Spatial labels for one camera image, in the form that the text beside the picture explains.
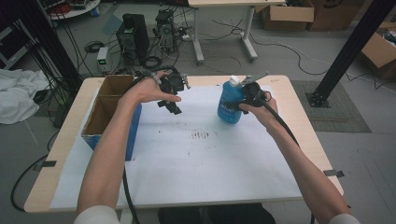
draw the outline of table leg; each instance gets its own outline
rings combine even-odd
[[[197,56],[197,63],[200,64],[204,62],[204,54],[202,53],[198,37],[198,9],[198,7],[194,8],[194,35],[192,36],[192,43],[194,45],[195,55]]]
[[[250,26],[251,26],[251,21],[253,20],[253,14],[254,14],[254,6],[248,8],[246,29],[245,32],[241,32],[242,41],[247,47],[247,51],[250,55],[251,61],[258,58],[256,51],[254,50],[253,46],[250,43],[250,40],[248,39],[248,36],[250,35]]]

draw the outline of white cloth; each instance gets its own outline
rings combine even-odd
[[[74,224],[119,224],[116,211],[108,206],[90,207],[78,215]],[[330,220],[329,224],[361,224],[349,214],[340,214]]]
[[[120,224],[114,209],[97,205],[84,210],[78,215],[74,224]]]
[[[31,117],[39,108],[35,93],[49,87],[42,71],[0,69],[0,123],[13,124]]]
[[[340,214],[330,220],[329,224],[361,224],[355,217],[350,214]]]

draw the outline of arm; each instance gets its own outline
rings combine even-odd
[[[78,214],[96,205],[116,207],[131,124],[128,120],[132,119],[138,104],[155,100],[178,102],[181,99],[163,93],[151,77],[136,84],[121,97],[85,172],[78,195]]]
[[[276,100],[268,102],[277,111]],[[350,214],[343,196],[319,168],[310,161],[275,117],[264,107],[241,104],[241,109],[253,113],[274,138],[288,163],[304,200],[319,223],[329,223],[339,214]]]

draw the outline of person's left hand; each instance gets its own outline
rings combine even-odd
[[[157,72],[158,78],[166,75],[168,74],[164,71]],[[152,77],[146,77],[142,81],[137,83],[134,87],[129,89],[122,98],[125,97],[137,100],[138,103],[146,103],[159,100],[171,102],[181,101],[181,98],[179,96],[161,91],[160,86]]]

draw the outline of cardboard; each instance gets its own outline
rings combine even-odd
[[[90,115],[81,132],[81,137],[87,144],[95,149],[103,131],[113,118],[119,99],[134,80],[133,76],[107,76],[95,98]],[[139,105],[131,122],[128,133],[125,160],[130,161],[134,151],[134,140],[136,138],[142,105]]]
[[[389,29],[396,32],[396,23],[383,22],[378,32]],[[396,78],[396,47],[392,46],[378,33],[373,34],[361,50],[361,59],[381,79]]]
[[[314,20],[314,6],[309,0],[302,1],[303,7],[269,6],[262,10],[264,30],[302,31]]]
[[[341,31],[353,21],[364,0],[311,0],[315,18],[309,23],[309,31]]]

